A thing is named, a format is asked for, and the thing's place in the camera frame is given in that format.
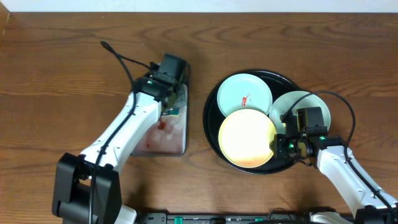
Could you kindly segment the green yellow sponge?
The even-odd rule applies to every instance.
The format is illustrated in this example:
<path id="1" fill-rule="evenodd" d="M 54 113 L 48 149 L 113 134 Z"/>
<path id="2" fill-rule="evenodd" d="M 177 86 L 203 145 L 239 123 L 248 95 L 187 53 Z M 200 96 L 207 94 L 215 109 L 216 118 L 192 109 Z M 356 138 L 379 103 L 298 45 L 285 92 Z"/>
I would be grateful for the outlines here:
<path id="1" fill-rule="evenodd" d="M 162 116 L 171 116 L 178 118 L 180 116 L 180 109 L 179 108 L 168 108 L 163 113 Z"/>

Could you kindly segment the yellow plate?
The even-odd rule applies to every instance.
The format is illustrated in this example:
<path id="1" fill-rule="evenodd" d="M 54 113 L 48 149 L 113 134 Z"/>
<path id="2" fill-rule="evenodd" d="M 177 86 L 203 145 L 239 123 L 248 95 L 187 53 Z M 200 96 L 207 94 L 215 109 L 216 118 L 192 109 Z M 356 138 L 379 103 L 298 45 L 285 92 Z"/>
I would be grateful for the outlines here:
<path id="1" fill-rule="evenodd" d="M 218 142 L 228 161 L 238 167 L 255 168 L 274 156 L 271 144 L 276 134 L 274 123 L 267 115 L 258 110 L 242 109 L 222 122 Z"/>

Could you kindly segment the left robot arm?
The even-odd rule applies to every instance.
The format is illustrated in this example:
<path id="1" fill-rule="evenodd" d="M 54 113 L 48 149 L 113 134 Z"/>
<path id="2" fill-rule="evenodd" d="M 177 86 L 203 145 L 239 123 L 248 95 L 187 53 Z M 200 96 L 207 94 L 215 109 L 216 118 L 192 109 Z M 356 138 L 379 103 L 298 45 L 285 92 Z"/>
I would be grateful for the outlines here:
<path id="1" fill-rule="evenodd" d="M 135 80 L 127 102 L 101 136 L 79 155 L 58 161 L 53 215 L 63 223 L 135 223 L 137 211 L 122 203 L 120 172 L 145 133 L 161 116 L 188 108 L 190 72 L 160 79 L 149 72 Z"/>

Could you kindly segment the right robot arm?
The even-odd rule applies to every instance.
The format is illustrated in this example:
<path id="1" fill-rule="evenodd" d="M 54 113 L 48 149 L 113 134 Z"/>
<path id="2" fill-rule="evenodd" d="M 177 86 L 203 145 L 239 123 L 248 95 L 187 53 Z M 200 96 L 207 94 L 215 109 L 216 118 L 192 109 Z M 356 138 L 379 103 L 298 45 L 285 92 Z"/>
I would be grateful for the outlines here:
<path id="1" fill-rule="evenodd" d="M 385 193 L 354 158 L 339 136 L 329 136 L 323 115 L 304 110 L 277 118 L 274 157 L 292 162 L 309 159 L 343 197 L 355 223 L 397 223 L 397 199 Z"/>

